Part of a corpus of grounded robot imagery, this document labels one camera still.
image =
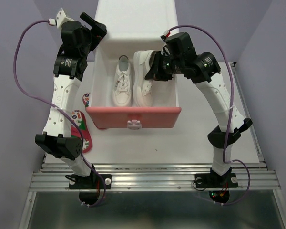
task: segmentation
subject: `purple cable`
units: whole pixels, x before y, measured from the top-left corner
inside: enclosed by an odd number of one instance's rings
[[[228,59],[227,59],[227,57],[225,55],[225,52],[224,52],[223,48],[218,43],[218,41],[215,39],[215,37],[213,37],[208,31],[206,31],[206,30],[204,30],[204,29],[202,29],[202,28],[200,28],[198,26],[195,26],[195,25],[177,25],[177,26],[174,26],[174,27],[170,28],[168,31],[170,32],[170,31],[172,31],[174,29],[178,29],[178,28],[193,28],[193,29],[200,30],[201,32],[204,32],[206,35],[208,35],[216,43],[216,45],[219,48],[221,54],[223,55],[225,64],[226,64],[228,72],[229,72],[230,85],[231,85],[231,98],[230,98],[229,118],[228,118],[227,130],[226,130],[226,133],[225,133],[225,143],[224,143],[224,148],[223,148],[223,162],[226,163],[226,164],[229,164],[231,162],[239,162],[239,163],[241,163],[245,167],[245,169],[247,170],[247,173],[248,173],[248,186],[247,186],[247,189],[246,189],[245,193],[239,199],[237,199],[237,200],[235,200],[235,201],[233,201],[231,203],[224,204],[224,205],[232,205],[232,204],[235,204],[235,203],[239,202],[240,200],[242,200],[247,195],[248,190],[250,188],[250,183],[251,183],[250,172],[249,172],[249,169],[245,165],[244,162],[242,162],[241,160],[238,160],[238,159],[235,159],[235,160],[232,160],[232,161],[226,161],[225,160],[225,152],[226,152],[227,145],[228,145],[229,129],[230,129],[231,120],[232,120],[233,103],[234,103],[234,84],[233,84],[232,72],[231,72],[231,69],[230,69],[230,66],[229,66],[229,63],[228,63]]]
[[[33,98],[33,99],[37,99],[39,101],[42,101],[43,103],[46,103],[52,107],[55,107],[55,108],[58,108],[57,110],[63,114],[63,116],[65,116],[75,127],[76,129],[80,132],[80,135],[81,135],[81,139],[82,139],[82,144],[83,144],[83,141],[84,141],[84,137],[82,135],[82,131],[81,129],[76,125],[76,123],[71,119],[71,117],[69,117],[69,115],[67,113],[65,113],[63,110],[60,110],[59,107],[43,98],[39,98],[39,97],[36,97],[34,95],[31,95],[29,93],[27,93],[19,84],[18,82],[18,79],[17,79],[17,74],[16,74],[16,63],[17,63],[17,56],[18,56],[18,52],[19,52],[19,48],[20,48],[20,45],[21,45],[21,42],[23,40],[23,37],[25,35],[25,33],[31,28],[33,27],[34,25],[36,24],[39,24],[39,23],[49,23],[49,20],[40,20],[40,21],[36,21],[32,24],[30,24],[27,28],[24,29],[24,31],[22,32],[20,38],[19,38],[19,41],[18,41],[18,44],[17,44],[17,48],[16,48],[16,51],[15,51],[15,55],[14,55],[14,63],[13,63],[13,72],[14,72],[14,79],[15,79],[15,83],[16,85],[18,86],[18,88],[21,90],[22,93],[24,93],[26,96],[30,97],[30,98]],[[89,167],[90,170],[92,170],[93,173],[95,173],[99,178],[100,180],[102,181],[102,184],[103,184],[103,187],[104,187],[104,193],[103,193],[103,196],[100,200],[98,200],[95,204],[93,205],[90,205],[89,207],[95,207],[97,205],[99,205],[104,197],[105,197],[105,193],[106,193],[106,184],[105,184],[105,181],[104,179],[102,178],[102,176],[92,167],[89,165],[89,162],[86,160],[86,158],[84,157],[84,155],[82,154],[81,152],[81,157],[84,161],[84,163]]]

